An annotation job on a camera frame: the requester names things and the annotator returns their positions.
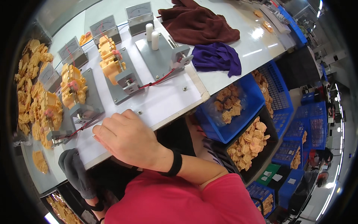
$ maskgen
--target red shirt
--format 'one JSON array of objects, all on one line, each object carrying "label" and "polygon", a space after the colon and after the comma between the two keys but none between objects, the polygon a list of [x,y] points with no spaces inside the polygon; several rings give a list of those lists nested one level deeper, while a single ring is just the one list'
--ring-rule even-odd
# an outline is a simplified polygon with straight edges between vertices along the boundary
[{"label": "red shirt", "polygon": [[124,197],[111,206],[106,224],[114,223],[265,223],[239,175],[226,174],[203,191],[181,177],[145,171],[128,185]]}]

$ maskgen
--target black glove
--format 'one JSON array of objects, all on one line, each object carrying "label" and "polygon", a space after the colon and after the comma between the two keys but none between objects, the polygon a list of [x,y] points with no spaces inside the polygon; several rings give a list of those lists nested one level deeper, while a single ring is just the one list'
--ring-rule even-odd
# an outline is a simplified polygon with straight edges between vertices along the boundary
[{"label": "black glove", "polygon": [[89,179],[86,176],[86,170],[79,157],[76,148],[64,151],[58,160],[58,165],[65,173],[71,185],[81,194],[84,199],[92,199],[96,196],[91,188]]}]

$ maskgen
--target blue plastic basket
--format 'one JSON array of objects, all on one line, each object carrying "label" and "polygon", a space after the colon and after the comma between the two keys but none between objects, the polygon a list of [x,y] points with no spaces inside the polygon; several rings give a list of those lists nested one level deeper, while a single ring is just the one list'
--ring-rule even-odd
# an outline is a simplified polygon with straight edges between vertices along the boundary
[{"label": "blue plastic basket", "polygon": [[297,108],[294,120],[307,122],[306,147],[324,150],[327,138],[327,113],[325,102],[307,104]]},{"label": "blue plastic basket", "polygon": [[[249,192],[251,197],[255,197],[260,199],[262,202],[264,202],[266,200],[266,198],[272,194],[272,198],[273,198],[273,202],[271,203],[272,205],[272,210],[267,213],[264,218],[267,218],[275,209],[275,191],[267,186],[264,186],[262,184],[259,184],[258,182],[254,181],[252,182],[247,188],[247,191]],[[252,199],[252,201],[254,202],[254,204],[256,205],[256,207],[260,206],[260,202],[257,200]]]},{"label": "blue plastic basket", "polygon": [[288,127],[283,140],[284,141],[302,141],[305,130],[307,129],[307,122],[302,120],[293,120]]},{"label": "blue plastic basket", "polygon": [[282,6],[279,6],[278,9],[280,13],[290,22],[289,27],[290,30],[292,31],[291,36],[295,40],[297,46],[303,47],[305,43],[307,43],[307,39],[305,35],[302,33],[300,27],[297,25],[295,20],[290,16],[290,14],[288,14],[288,12],[286,12],[286,10]]},{"label": "blue plastic basket", "polygon": [[245,75],[234,83],[234,85],[240,86],[246,94],[247,106],[241,111],[240,116],[232,118],[230,124],[218,127],[206,111],[206,107],[204,105],[197,107],[197,111],[195,112],[195,116],[207,137],[222,143],[228,143],[233,137],[235,137],[257,114],[262,106],[265,105],[265,99],[261,90],[251,74]]},{"label": "blue plastic basket", "polygon": [[291,162],[295,157],[298,147],[302,149],[302,141],[282,142],[272,157],[271,162],[274,164],[291,167]]},{"label": "blue plastic basket", "polygon": [[[289,176],[287,177],[285,183],[279,190],[279,206],[288,209],[290,199],[295,192],[298,184],[302,180],[303,175],[305,174],[304,170],[291,170]],[[290,184],[290,179],[296,180],[294,184]]]},{"label": "blue plastic basket", "polygon": [[276,65],[271,60],[257,69],[268,82],[268,91],[273,102],[271,107],[274,111],[273,122],[279,138],[285,132],[293,114],[293,106],[289,91]]},{"label": "blue plastic basket", "polygon": [[302,95],[301,105],[314,103],[314,92],[306,93]]}]

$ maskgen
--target white paper sheet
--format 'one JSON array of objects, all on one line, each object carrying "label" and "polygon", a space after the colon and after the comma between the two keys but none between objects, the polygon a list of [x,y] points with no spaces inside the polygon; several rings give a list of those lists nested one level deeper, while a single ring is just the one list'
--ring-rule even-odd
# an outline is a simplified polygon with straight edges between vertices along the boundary
[{"label": "white paper sheet", "polygon": [[275,181],[279,181],[281,178],[282,178],[282,176],[277,173],[272,177],[272,179]]}]

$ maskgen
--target white table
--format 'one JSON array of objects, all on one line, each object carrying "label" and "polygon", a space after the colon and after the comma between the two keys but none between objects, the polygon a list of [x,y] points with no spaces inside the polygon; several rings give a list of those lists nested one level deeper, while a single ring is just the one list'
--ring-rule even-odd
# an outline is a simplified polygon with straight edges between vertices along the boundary
[{"label": "white table", "polygon": [[[49,52],[54,55],[54,67],[60,62],[57,51],[66,42],[72,39],[73,36],[77,36],[77,38],[80,39],[82,34],[89,31],[90,25],[111,14],[114,15],[117,23],[124,24],[127,19],[124,8],[142,2],[142,0],[103,0],[78,14],[57,32],[52,39],[52,46]],[[83,47],[83,50],[88,52],[89,62],[82,67],[82,70],[88,68],[93,69],[98,92],[106,111],[101,119],[109,117],[115,112],[121,113],[131,108],[134,111],[141,110],[143,112],[143,114],[140,115],[141,119],[151,127],[152,130],[156,130],[192,110],[206,101],[210,95],[223,89],[235,80],[295,45],[289,34],[280,34],[274,27],[277,33],[277,35],[275,35],[269,33],[261,25],[262,19],[253,14],[254,8],[257,9],[260,6],[258,4],[229,0],[202,0],[198,1],[198,3],[203,7],[209,8],[216,14],[224,15],[232,28],[240,30],[240,40],[230,43],[229,45],[233,47],[239,55],[242,65],[242,75],[228,78],[227,71],[196,73],[192,65],[189,65],[186,66],[185,71],[175,75],[174,78],[166,80],[158,86],[149,87],[144,93],[140,93],[117,106],[111,99],[105,83],[105,77],[99,66],[100,55],[92,41]],[[152,0],[151,6],[154,15],[158,16],[158,9],[171,8],[173,4],[170,0]],[[135,41],[145,37],[144,33],[131,37],[128,32],[128,26],[125,25],[120,26],[119,30],[123,42],[118,44],[117,48],[126,47],[128,49],[143,84],[153,82],[154,79],[134,44]],[[169,35],[157,19],[155,19],[155,30],[161,32],[166,38]],[[57,71],[61,70],[61,67],[62,64],[60,63],[57,67]],[[185,86],[188,87],[188,91],[183,92],[182,89]],[[37,149],[38,147],[44,152],[44,157],[48,162],[50,170],[46,175],[42,173],[38,174],[39,171],[32,166],[33,162],[31,157],[25,159],[30,175],[40,193],[66,180],[66,177],[57,165],[58,157],[64,150],[77,147],[86,169],[93,167],[111,156],[92,136],[92,127],[87,128],[80,131],[77,137],[69,143],[55,147],[53,151],[45,150],[38,143],[35,143],[35,148]],[[26,146],[23,147],[24,155],[32,152],[31,149],[27,148]]]}]

